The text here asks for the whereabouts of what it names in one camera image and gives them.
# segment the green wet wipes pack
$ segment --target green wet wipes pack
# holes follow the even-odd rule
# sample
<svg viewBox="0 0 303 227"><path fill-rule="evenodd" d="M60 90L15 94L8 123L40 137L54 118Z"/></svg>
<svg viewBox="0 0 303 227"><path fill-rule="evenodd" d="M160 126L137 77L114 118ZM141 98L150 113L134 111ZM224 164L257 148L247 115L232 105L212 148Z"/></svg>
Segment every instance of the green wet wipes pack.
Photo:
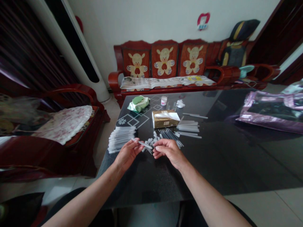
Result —
<svg viewBox="0 0 303 227"><path fill-rule="evenodd" d="M143 96L135 97L132 102L129 103L127 109L140 113L149 104L149 98Z"/></svg>

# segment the tiled floor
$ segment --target tiled floor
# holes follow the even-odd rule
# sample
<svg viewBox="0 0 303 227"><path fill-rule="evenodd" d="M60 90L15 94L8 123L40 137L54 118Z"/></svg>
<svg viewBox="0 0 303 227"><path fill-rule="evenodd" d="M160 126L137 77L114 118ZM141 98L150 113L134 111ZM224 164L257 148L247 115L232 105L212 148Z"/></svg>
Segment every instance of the tiled floor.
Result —
<svg viewBox="0 0 303 227"><path fill-rule="evenodd" d="M266 92L279 93L285 87L269 85ZM105 154L108 137L115 127L120 108L115 98L104 104L111 118L106 123L102 133L99 134L99 143L95 146L94 160L97 167L101 165ZM95 179L53 178L37 180L30 183L4 183L0 185L0 202L31 192L45 192L43 205L53 206L54 203L68 192L79 188L88 187ZM226 197L240 207L257 226L302 226L303 227L303 188L250 193L242 195L230 195ZM178 204L146 204L124 209L123 213L128 219L122 226L141 226L149 223L149 226L175 226ZM168 222L158 223L155 218L167 218Z"/></svg>

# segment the newspaper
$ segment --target newspaper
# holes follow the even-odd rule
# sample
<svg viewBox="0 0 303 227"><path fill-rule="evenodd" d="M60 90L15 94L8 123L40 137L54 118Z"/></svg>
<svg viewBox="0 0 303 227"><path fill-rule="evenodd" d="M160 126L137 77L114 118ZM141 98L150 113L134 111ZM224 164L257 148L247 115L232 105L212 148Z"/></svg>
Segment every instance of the newspaper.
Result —
<svg viewBox="0 0 303 227"><path fill-rule="evenodd" d="M206 76L186 76L186 77L173 77L168 79L157 79L157 78L134 78L134 77L124 77L121 89L141 89L149 88L153 89L155 87L164 86L174 86L177 84L190 85L196 84L197 86L202 86L206 84L208 86L216 85L211 79Z"/></svg>

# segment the wooden armchair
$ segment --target wooden armchair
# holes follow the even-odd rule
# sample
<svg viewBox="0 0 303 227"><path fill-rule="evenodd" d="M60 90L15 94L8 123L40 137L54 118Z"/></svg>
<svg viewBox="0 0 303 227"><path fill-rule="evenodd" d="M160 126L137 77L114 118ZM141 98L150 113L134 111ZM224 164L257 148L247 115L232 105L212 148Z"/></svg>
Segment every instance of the wooden armchair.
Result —
<svg viewBox="0 0 303 227"><path fill-rule="evenodd" d="M65 85L46 93L39 93L0 75L0 93L10 97L31 96L51 99L65 108L75 107L60 94L77 92L89 99L95 111L87 121L87 128L78 132L65 145L53 140L16 136L0 137L0 180L2 182L31 181L42 178L87 176L95 177L97 168L93 160L93 147L103 122L110 118L98 102L95 91L83 84Z"/></svg>

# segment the dark pants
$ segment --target dark pants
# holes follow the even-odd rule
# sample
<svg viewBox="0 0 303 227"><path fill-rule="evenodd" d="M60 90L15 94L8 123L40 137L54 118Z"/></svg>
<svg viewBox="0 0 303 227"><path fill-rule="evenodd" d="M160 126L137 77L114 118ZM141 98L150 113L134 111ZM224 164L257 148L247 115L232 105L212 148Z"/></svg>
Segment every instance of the dark pants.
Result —
<svg viewBox="0 0 303 227"><path fill-rule="evenodd" d="M55 213L57 213L62 207L64 207L69 201L75 198L78 194L80 194L85 188L78 188L65 196L63 196L47 213L45 219L40 223L39 226L42 226L45 222L47 222ZM182 202L185 205L184 216L182 219L181 227L187 226L201 226L207 227L205 219L200 212L200 209L197 203L194 200ZM251 224L252 227L257 227L255 223L236 205L231 203L237 211ZM114 226L114 216L112 210L100 210L99 213L95 216L93 221L89 226L106 226L113 227Z"/></svg>
<svg viewBox="0 0 303 227"><path fill-rule="evenodd" d="M45 222L47 222L52 216L55 215L62 207L64 207L69 201L75 198L78 194L80 194L85 188L78 188L74 191L63 196L47 213L45 219L40 223L39 226L42 226ZM113 227L114 226L114 216L111 210L100 210L98 214L95 216L93 221L89 226L106 226Z"/></svg>
<svg viewBox="0 0 303 227"><path fill-rule="evenodd" d="M230 203L249 222L249 224L252 227L257 227L256 224L239 207L237 207L232 202L230 202ZM183 216L182 222L181 222L181 227L187 227L187 226L208 227L195 200L186 201L186 202L184 202L184 205L185 205L185 210L184 210L184 216Z"/></svg>

